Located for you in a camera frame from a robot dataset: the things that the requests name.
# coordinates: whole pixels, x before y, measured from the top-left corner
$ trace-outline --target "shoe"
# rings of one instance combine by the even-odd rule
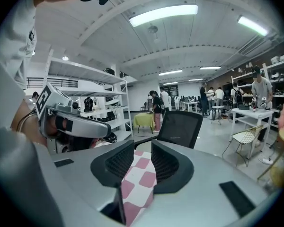
[[[257,147],[259,147],[259,146],[261,146],[261,141],[257,140],[257,141],[256,141],[256,145],[255,145],[255,148],[257,148]]]

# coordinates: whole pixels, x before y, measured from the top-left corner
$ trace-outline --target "fluorescent light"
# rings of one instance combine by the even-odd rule
[[[268,34],[268,31],[266,29],[246,17],[241,16],[238,20],[238,23],[251,28],[252,30],[258,32],[260,35],[266,36]]]
[[[169,83],[164,83],[163,85],[171,85],[171,84],[177,84],[178,82],[169,82]]]
[[[200,70],[216,70],[220,69],[221,66],[215,66],[215,67],[201,67]]]
[[[200,79],[190,79],[188,81],[202,81],[202,80],[203,80],[203,78],[200,78]]]
[[[159,76],[164,76],[164,75],[168,75],[172,73],[179,73],[179,72],[182,72],[182,70],[174,70],[174,71],[159,73]]]
[[[166,7],[161,9],[156,9],[150,12],[146,12],[135,16],[129,20],[133,27],[137,27],[139,25],[145,24],[147,22],[151,22],[156,19],[172,17],[178,15],[193,15],[198,13],[197,5],[179,5]]]

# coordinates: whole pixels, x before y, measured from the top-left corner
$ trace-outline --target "white ceiling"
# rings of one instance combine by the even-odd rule
[[[133,28],[134,14],[179,4],[198,5],[198,14],[169,17]],[[270,34],[262,38],[237,23],[244,15]],[[148,32],[157,26],[155,34]],[[67,55],[71,61],[103,70],[119,64],[121,71],[138,80],[160,82],[210,79],[270,48],[284,36],[282,21],[266,0],[72,0],[45,3],[37,9],[38,43],[34,61],[46,62]],[[246,43],[255,43],[245,51]],[[222,66],[219,71],[201,66]],[[182,73],[159,77],[159,72],[183,69]]]

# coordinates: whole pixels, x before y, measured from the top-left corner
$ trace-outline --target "yellow chair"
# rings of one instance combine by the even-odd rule
[[[242,147],[243,147],[243,145],[250,143],[250,152],[249,152],[249,154],[250,154],[251,149],[252,149],[252,142],[255,139],[258,138],[262,128],[263,128],[263,125],[259,125],[259,126],[256,126],[256,127],[253,127],[253,128],[250,128],[250,129],[247,129],[247,130],[244,130],[244,131],[241,131],[239,133],[235,133],[235,134],[232,135],[232,140],[235,139],[237,142],[239,142],[239,146],[236,149],[236,153],[243,158],[243,160],[246,164],[246,167],[248,167],[249,159],[248,159],[248,162],[246,163],[245,158],[241,155]],[[222,154],[222,158],[223,158],[225,151],[228,149],[228,147],[224,150],[224,152]]]

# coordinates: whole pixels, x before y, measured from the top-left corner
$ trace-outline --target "checkered cloth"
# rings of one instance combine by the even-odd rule
[[[151,153],[136,150],[133,163],[121,185],[126,226],[130,226],[151,204],[152,189],[156,184]]]

